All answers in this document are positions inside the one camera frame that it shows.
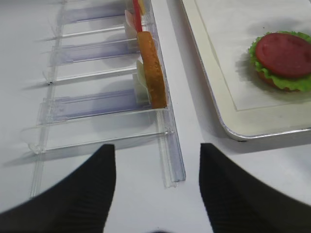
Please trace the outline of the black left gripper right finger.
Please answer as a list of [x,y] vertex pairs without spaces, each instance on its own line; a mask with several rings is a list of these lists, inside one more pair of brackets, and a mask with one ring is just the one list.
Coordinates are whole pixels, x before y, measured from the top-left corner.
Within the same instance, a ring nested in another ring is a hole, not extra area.
[[211,143],[200,147],[199,187],[215,233],[309,233],[311,207],[269,187]]

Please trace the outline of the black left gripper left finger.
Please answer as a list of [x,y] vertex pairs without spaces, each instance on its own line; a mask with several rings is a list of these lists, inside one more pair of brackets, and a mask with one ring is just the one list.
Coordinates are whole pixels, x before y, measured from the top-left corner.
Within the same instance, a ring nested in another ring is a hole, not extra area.
[[102,233],[115,186],[115,147],[105,144],[52,188],[1,213],[0,231]]

